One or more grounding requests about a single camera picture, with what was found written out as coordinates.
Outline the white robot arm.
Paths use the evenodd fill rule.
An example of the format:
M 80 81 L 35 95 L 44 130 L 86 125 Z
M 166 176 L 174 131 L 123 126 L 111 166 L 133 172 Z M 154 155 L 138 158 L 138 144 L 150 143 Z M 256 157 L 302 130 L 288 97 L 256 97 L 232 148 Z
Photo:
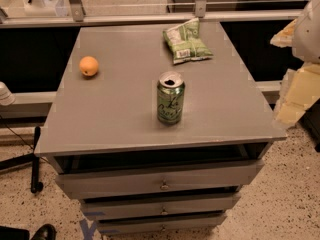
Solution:
M 289 128 L 320 99 L 320 0 L 310 0 L 299 17 L 270 43 L 291 47 L 292 55 L 303 62 L 297 71 L 288 69 L 285 73 L 274 110 L 274 121 Z

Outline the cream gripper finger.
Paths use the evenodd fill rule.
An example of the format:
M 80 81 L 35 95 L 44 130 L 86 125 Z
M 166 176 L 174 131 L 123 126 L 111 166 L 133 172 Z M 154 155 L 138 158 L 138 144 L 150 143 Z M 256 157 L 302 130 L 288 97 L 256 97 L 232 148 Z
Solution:
M 274 121 L 292 127 L 320 99 L 320 65 L 305 63 L 297 71 L 288 69 L 274 109 Z
M 297 20 L 291 21 L 281 31 L 275 34 L 271 38 L 270 44 L 280 48 L 291 47 L 296 22 Z

